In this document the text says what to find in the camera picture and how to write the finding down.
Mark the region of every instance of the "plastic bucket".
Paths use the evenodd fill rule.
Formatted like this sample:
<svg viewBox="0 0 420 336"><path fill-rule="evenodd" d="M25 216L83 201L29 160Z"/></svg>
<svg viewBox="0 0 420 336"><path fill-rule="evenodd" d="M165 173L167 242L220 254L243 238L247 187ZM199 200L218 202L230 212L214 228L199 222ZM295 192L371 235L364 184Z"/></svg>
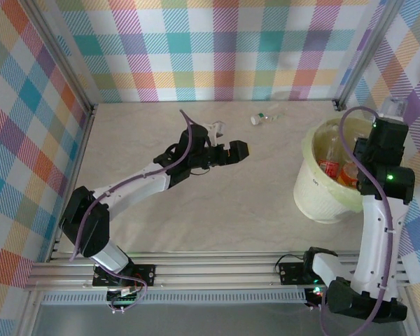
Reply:
<svg viewBox="0 0 420 336"><path fill-rule="evenodd" d="M363 210L363 198L353 189L344 187L328 177L317 164L314 148L317 131L326 124L339 124L336 117L321 123L308 131L302 141L303 163L294 185L294 201L299 210L308 218L319 223L337 223ZM347 118L344 134L351 149L354 148L357 134L368 137L371 130L370 121L358 118Z"/></svg>

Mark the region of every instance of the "white bottle cap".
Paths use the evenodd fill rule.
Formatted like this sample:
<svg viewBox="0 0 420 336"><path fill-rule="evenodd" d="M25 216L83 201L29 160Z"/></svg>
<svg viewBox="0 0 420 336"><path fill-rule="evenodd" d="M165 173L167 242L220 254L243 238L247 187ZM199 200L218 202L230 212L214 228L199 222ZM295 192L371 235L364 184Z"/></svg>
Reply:
<svg viewBox="0 0 420 336"><path fill-rule="evenodd" d="M251 116L251 123L252 125L258 125L261 121L261 117L258 114Z"/></svg>

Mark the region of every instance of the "white floor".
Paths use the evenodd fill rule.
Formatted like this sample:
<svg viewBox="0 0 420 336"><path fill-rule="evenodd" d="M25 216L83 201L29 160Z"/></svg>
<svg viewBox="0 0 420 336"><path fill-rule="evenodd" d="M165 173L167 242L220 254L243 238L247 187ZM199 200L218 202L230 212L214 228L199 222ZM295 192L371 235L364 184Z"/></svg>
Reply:
<svg viewBox="0 0 420 336"><path fill-rule="evenodd" d="M126 252L304 251L310 246L358 250L362 214L324 225L300 213L293 186L302 163L300 142L333 107L329 101L190 102L99 106L78 186L93 189L144 168L179 140L186 124L222 120L220 142L242 140L250 156L228 167L191 176L136 204L111 222L111 238ZM254 113L285 113L252 126ZM61 251L71 251L63 237Z"/></svg>

